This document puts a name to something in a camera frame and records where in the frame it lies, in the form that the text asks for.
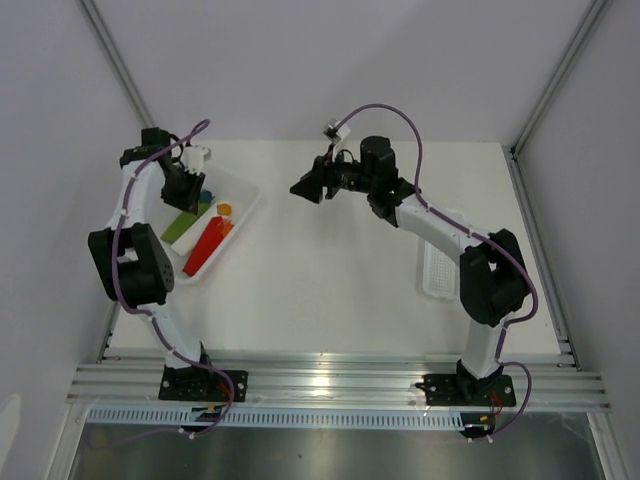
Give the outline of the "red paper napkin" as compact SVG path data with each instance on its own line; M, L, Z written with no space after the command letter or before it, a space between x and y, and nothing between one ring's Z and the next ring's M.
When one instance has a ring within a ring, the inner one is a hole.
M226 216L215 216L207 224L182 269L182 272L188 277L194 277L204 269L207 262L228 236L222 238L220 234L220 224L223 221L231 221L231 219Z

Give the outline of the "orange plastic spoon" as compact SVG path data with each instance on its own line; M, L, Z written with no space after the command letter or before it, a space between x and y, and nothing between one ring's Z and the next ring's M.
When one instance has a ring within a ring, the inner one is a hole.
M220 224L220 234L222 238L225 238L234 228L234 224L231 221L223 221Z

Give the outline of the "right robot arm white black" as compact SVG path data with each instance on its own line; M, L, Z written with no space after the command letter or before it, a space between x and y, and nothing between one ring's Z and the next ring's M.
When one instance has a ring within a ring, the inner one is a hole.
M290 192L314 204L347 190L366 196L372 212L447 256L459 270L459 300L471 319L467 345L456 366L458 395L479 403L501 373L500 350L509 321L533 292L515 235L477 230L430 206L416 186L400 176L389 139L369 136L360 157L346 161L329 148Z

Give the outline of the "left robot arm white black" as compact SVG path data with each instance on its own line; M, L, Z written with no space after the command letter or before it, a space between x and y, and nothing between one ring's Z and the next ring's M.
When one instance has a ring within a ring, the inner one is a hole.
M201 341L181 318L172 298L175 274L149 220L165 204L198 211L205 176L185 165L205 161L189 139L159 127L142 130L140 145L123 152L123 183L107 226L88 236L88 246L107 296L129 314L146 321L164 352L159 398L204 401L215 395L217 376Z

